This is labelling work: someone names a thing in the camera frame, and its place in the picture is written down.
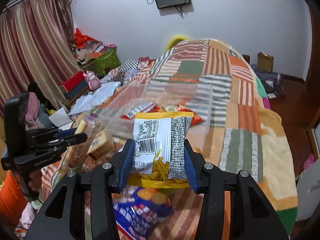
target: red box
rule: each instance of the red box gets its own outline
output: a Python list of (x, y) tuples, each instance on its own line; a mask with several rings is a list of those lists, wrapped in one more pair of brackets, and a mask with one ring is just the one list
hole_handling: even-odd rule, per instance
[(83, 71), (79, 71), (74, 74), (72, 77), (67, 79), (60, 86), (60, 90), (63, 93), (69, 93), (76, 85), (78, 85), (82, 80), (84, 80)]

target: blue snack bag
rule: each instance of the blue snack bag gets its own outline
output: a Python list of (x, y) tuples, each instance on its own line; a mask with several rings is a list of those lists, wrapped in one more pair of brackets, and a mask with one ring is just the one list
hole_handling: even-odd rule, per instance
[(128, 239), (147, 240), (155, 225), (173, 214), (170, 200), (158, 189), (129, 186), (126, 191), (113, 204), (118, 230)]

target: green storage box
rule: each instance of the green storage box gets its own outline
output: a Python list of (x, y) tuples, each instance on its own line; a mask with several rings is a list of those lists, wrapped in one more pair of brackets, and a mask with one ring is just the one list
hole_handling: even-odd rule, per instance
[(100, 57), (97, 57), (92, 66), (94, 73), (99, 76), (106, 75), (106, 72), (104, 71), (106, 68), (114, 69), (120, 66), (120, 61), (117, 57), (115, 49), (112, 48), (106, 51)]

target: bed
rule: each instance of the bed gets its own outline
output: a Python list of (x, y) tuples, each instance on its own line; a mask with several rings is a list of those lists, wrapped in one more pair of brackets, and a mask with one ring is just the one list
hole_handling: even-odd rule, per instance
[[(261, 82), (242, 55), (230, 45), (214, 39), (183, 41), (146, 68), (134, 72), (125, 86), (172, 82), (212, 85), (210, 128), (202, 147), (204, 158), (224, 171), (248, 170), (289, 234), (295, 223), (298, 203), (290, 148), (281, 118), (270, 110)], [(95, 111), (106, 107), (124, 87), (118, 88)], [(84, 166), (86, 170), (95, 168), (90, 160), (86, 160)], [(52, 174), (58, 167), (59, 163), (55, 163), (43, 169), (43, 200), (52, 191)], [(229, 236), (229, 198), (226, 192), (223, 239)], [(171, 202), (174, 215), (158, 225), (150, 239), (193, 239), (202, 196), (193, 194), (189, 188), (179, 189)], [(87, 205), (86, 213), (90, 214), (88, 202)]]

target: wooden floor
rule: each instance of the wooden floor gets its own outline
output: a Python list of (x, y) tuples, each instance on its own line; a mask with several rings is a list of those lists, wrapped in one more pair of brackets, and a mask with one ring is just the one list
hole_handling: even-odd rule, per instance
[(302, 171), (302, 165), (312, 153), (306, 129), (318, 110), (312, 93), (297, 81), (283, 80), (283, 90), (287, 98), (270, 99), (270, 106), (282, 119), (282, 126), (292, 152), (295, 175)]

